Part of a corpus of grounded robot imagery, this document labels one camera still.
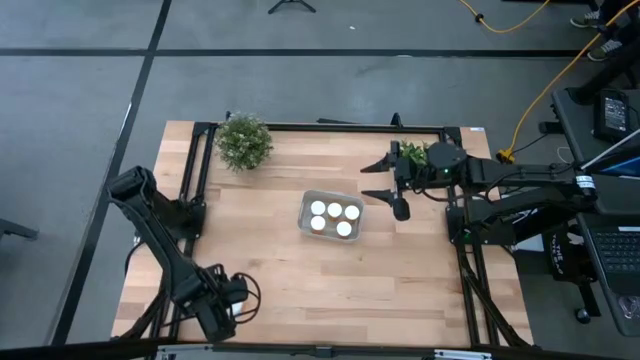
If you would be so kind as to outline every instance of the potted plant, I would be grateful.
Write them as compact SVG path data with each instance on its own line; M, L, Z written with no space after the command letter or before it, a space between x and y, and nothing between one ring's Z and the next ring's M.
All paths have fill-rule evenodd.
M234 172L255 169L273 149L267 126L255 115L233 113L216 130L220 158Z
M423 142L421 146L416 146L406 140L400 142L400 156L409 158L418 166L427 165L427 153L424 151L426 144Z

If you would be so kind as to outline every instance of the shoe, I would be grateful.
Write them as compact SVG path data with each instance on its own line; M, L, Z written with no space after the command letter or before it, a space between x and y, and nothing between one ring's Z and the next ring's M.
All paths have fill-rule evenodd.
M598 22L600 20L600 11L592 11L584 14L582 18L571 18L569 22L571 25L584 29L588 27L596 28L598 27Z
M599 48L589 51L587 57L591 61L604 61L607 60L613 52L620 49L621 47L622 43L620 41L611 39Z

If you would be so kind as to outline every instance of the laptop keyboard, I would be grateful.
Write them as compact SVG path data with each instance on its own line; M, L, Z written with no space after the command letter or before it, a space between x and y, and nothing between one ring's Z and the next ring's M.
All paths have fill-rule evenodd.
M640 274L640 232L592 232L598 254L609 273Z

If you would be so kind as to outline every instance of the black floor stripe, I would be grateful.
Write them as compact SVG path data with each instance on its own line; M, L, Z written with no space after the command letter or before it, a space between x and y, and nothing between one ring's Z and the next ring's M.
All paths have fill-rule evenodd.
M120 173L120 166L124 159L125 150L127 149L127 144L129 143L129 138L131 137L133 125L140 107L140 101L142 100L142 95L144 94L144 89L147 85L147 80L149 79L149 73L151 72L151 66L153 65L154 57L152 54L158 47L160 36L164 30L164 25L167 21L167 15L170 8L171 0L164 0L160 9L160 14L158 15L158 20L156 21L156 26L153 30L151 41L149 42L147 55L144 58L140 74L138 75L138 81L136 82L133 94L131 95L129 109L125 116L122 129L120 130L120 135L116 140L111 159L109 160L105 177L100 186L100 192L98 193L98 197L91 211L89 223L85 228L82 242L80 243L81 250L79 252L79 256L76 258L76 262L72 267L73 275L71 275L70 281L67 282L65 292L63 293L63 297L58 308L59 316L57 317L57 323L55 322L56 319L54 319L55 328L51 331L51 345L63 345L66 343L69 336L69 331L73 324L73 318L78 308L80 297L82 296L82 290L84 288L87 275L89 274L89 269L91 268L93 255L95 254L98 239L100 238L102 226L104 225L107 209L109 207L105 183L107 180Z
M221 56L410 56L443 58L556 58L574 57L580 50L440 50L440 49L47 49L0 48L0 56L62 57L221 57Z

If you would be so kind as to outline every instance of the wooden tabletop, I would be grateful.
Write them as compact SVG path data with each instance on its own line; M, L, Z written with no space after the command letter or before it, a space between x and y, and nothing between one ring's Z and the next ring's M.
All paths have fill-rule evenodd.
M176 198L193 122L167 122L154 168L159 190ZM481 128L461 128L471 155L488 157ZM272 132L272 156L241 174L214 154L206 186L207 219L194 259L246 272L262 288L262 307L237 327L239 343L386 346L469 346L455 249L448 241L444 203L407 194L412 217L395 221L390 207L361 190L387 189L389 173L361 174L392 139L433 143L435 135ZM192 180L195 186L201 154ZM363 233L354 244L305 237L297 229L306 190L341 192L365 201ZM446 196L434 190L436 196ZM484 247L492 298L525 340L529 322L513 259ZM113 335L128 330L155 296L161 269L146 247L132 257ZM245 310L252 303L245 304ZM476 313L486 339L479 302ZM205 341L195 320L180 340Z

